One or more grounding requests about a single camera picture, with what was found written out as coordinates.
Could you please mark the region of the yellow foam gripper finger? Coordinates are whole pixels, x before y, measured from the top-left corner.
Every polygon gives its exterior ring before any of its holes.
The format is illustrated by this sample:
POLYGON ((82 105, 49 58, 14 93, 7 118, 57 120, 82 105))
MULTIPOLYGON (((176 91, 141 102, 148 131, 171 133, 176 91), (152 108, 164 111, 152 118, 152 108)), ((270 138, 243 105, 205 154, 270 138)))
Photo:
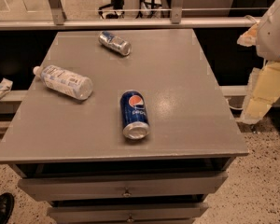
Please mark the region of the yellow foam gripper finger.
POLYGON ((280 98, 280 62, 268 61, 249 76, 240 121, 253 125, 263 119, 280 98))
POLYGON ((246 32, 241 34, 237 39, 237 44, 244 47, 251 47, 256 45, 259 25, 255 23, 246 32))

